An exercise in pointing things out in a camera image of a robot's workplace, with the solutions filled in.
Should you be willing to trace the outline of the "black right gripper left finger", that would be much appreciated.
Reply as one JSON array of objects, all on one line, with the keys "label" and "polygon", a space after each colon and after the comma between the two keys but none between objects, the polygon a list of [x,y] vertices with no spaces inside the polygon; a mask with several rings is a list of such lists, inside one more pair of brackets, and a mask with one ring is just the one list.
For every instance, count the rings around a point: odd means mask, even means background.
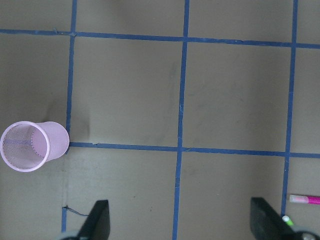
[{"label": "black right gripper left finger", "polygon": [[108,240],[111,232],[109,201],[95,202],[89,215],[80,228],[78,240]]}]

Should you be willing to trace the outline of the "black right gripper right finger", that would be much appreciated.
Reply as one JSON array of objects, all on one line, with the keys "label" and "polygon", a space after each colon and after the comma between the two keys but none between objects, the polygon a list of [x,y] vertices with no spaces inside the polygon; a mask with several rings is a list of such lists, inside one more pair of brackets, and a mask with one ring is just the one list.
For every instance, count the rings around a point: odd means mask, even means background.
[{"label": "black right gripper right finger", "polygon": [[262,197],[250,200],[250,230],[256,240],[303,240]]}]

